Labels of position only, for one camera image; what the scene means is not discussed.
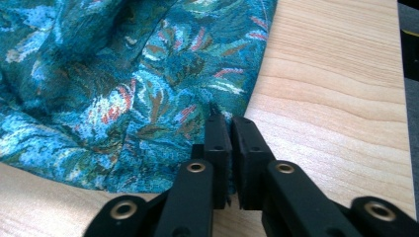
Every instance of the light wood surface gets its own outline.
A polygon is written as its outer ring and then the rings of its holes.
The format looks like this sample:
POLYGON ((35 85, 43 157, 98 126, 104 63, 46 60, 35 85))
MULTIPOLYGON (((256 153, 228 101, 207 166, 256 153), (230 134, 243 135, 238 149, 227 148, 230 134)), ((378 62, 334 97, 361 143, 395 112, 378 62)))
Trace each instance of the light wood surface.
MULTIPOLYGON (((282 0, 246 116, 329 198, 376 196, 414 216, 396 7, 282 0)), ((82 236, 116 196, 0 164, 0 236, 82 236)), ((260 216, 234 198, 214 213, 213 236, 264 236, 260 216)))

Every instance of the black clamp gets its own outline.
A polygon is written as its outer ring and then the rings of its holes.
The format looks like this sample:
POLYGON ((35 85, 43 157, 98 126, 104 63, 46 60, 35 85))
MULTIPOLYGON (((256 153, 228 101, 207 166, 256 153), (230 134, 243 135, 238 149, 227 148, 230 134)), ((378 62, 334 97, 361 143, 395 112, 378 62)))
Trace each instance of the black clamp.
POLYGON ((269 237, 419 236, 419 224, 385 200, 333 202, 298 165, 275 159, 252 120, 233 118, 230 139, 220 115, 207 120, 205 144, 193 146, 169 191, 110 200, 84 236, 210 237, 212 210, 230 202, 231 160, 240 208, 262 210, 269 237))

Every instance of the floral pattern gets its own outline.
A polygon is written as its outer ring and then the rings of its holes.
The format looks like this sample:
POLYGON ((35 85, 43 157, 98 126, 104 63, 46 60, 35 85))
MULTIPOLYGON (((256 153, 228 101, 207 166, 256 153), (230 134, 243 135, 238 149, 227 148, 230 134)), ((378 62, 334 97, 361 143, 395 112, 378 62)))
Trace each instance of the floral pattern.
POLYGON ((208 116, 244 114, 276 4, 0 3, 0 161, 86 189, 167 190, 208 116))

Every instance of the teal fabric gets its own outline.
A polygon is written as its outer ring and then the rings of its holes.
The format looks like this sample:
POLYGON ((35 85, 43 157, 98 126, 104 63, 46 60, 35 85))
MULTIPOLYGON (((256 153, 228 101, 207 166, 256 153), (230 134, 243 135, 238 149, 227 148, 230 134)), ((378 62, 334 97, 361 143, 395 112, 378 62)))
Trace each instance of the teal fabric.
POLYGON ((0 3, 0 161, 162 192, 211 114, 242 116, 276 0, 0 3))

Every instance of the fabric fold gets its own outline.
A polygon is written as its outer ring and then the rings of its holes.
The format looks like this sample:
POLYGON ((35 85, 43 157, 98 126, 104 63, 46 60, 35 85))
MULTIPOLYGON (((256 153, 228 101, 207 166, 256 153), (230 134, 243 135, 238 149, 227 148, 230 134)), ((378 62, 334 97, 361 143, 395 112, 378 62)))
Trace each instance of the fabric fold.
POLYGON ((0 161, 65 184, 126 193, 169 189, 192 144, 203 142, 209 115, 244 115, 277 4, 20 2, 0 4, 0 40, 10 39, 0 46, 0 161), (80 23, 59 17, 68 9, 85 11, 80 23), (105 28, 112 33, 95 29, 100 22, 88 20, 89 11, 111 11, 112 27, 105 28), (98 37, 84 38, 78 28, 98 37), (59 44, 58 32, 70 39, 59 44), (65 42, 52 55, 69 56, 45 63, 43 50, 65 42))

